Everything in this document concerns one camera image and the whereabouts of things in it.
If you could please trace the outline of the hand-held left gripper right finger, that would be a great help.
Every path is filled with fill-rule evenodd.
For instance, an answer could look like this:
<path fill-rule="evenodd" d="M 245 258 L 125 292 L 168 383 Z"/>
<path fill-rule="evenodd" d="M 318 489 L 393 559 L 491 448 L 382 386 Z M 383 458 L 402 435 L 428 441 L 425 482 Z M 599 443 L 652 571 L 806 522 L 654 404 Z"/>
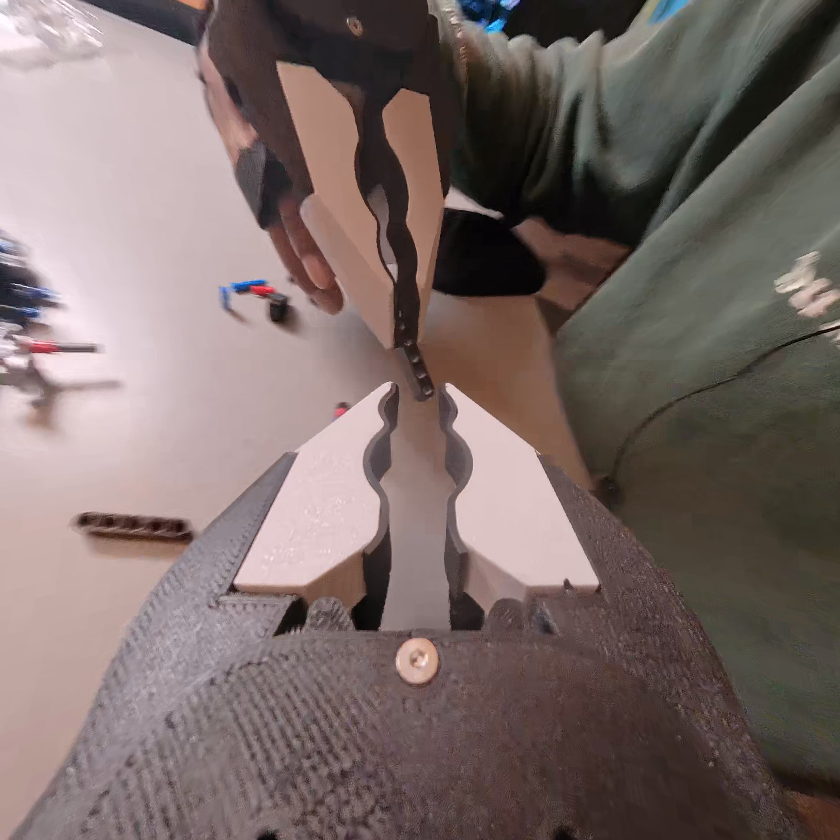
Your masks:
<path fill-rule="evenodd" d="M 489 611 L 503 599 L 597 593 L 540 453 L 454 385 L 441 387 L 438 405 L 455 483 L 444 546 L 450 601 Z"/>

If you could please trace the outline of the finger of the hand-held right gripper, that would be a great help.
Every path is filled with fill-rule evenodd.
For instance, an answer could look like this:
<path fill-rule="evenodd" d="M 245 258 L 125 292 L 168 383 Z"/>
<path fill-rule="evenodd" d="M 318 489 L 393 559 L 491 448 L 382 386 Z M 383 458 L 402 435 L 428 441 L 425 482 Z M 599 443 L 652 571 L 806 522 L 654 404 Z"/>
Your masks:
<path fill-rule="evenodd" d="M 379 228 L 356 176 L 359 131 L 343 92 L 309 66 L 277 62 L 311 192 L 301 218 L 356 308 L 384 348 L 395 347 L 395 283 L 379 250 Z"/>
<path fill-rule="evenodd" d="M 397 232 L 387 232 L 396 270 L 403 272 L 408 290 L 417 298 L 415 339 L 424 336 L 431 297 L 445 195 L 438 168 L 438 154 L 429 97 L 399 91 L 383 110 L 385 138 L 402 167 L 406 185 L 406 210 L 395 210 L 388 197 L 389 221 Z"/>

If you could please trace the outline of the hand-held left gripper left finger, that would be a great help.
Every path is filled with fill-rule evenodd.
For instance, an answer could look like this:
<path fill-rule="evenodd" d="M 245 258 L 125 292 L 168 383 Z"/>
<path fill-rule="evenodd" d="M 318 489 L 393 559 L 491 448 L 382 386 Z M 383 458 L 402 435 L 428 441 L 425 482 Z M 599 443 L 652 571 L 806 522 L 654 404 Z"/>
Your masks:
<path fill-rule="evenodd" d="M 301 445 L 234 579 L 236 592 L 382 611 L 391 569 L 382 478 L 400 393 L 386 382 Z"/>

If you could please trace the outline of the black double lego beam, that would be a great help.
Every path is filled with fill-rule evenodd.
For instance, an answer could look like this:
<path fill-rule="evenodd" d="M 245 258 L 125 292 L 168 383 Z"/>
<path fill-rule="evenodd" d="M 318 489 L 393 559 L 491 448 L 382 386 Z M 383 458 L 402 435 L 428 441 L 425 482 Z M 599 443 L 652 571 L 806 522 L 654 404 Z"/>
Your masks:
<path fill-rule="evenodd" d="M 415 399 L 422 403 L 435 394 L 434 383 L 418 345 L 417 290 L 397 283 L 394 293 L 394 345 Z"/>

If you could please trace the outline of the lego car chassis assembly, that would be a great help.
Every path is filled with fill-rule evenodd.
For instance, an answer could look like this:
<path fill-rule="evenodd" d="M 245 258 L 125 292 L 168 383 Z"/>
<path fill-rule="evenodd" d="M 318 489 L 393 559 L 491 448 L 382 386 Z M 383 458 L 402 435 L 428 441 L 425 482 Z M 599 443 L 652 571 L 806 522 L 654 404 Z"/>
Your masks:
<path fill-rule="evenodd" d="M 52 355 L 98 354 L 102 346 L 40 338 L 35 331 L 46 309 L 60 308 L 60 295 L 46 287 L 29 264 L 23 244 L 1 232 L 1 385 L 26 396 L 32 407 L 47 406 L 60 387 L 39 368 Z"/>

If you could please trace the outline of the orange edged table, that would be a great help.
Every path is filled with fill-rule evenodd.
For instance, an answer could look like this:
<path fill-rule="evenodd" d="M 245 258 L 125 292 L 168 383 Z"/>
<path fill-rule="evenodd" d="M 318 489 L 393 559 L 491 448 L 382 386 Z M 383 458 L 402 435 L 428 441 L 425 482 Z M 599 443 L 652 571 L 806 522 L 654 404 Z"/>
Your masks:
<path fill-rule="evenodd" d="M 186 1 L 86 1 L 86 4 L 191 46 L 201 37 L 205 17 L 201 2 L 198 6 Z"/>

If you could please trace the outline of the green sweatshirt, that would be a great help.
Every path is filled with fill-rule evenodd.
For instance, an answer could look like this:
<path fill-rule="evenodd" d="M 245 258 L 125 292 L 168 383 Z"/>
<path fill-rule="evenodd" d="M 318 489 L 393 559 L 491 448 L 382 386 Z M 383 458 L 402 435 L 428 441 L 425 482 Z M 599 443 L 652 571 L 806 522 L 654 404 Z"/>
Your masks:
<path fill-rule="evenodd" d="M 691 2 L 684 155 L 564 326 L 565 407 L 786 778 L 838 789 L 838 2 Z"/>

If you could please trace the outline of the clear plastic bag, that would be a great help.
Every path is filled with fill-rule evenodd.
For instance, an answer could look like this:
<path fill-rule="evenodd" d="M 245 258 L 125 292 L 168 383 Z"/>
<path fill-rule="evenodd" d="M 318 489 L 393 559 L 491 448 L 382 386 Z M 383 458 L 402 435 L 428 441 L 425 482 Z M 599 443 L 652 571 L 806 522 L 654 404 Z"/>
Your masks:
<path fill-rule="evenodd" d="M 2 1 L 1 65 L 28 69 L 102 52 L 93 17 L 67 1 Z"/>

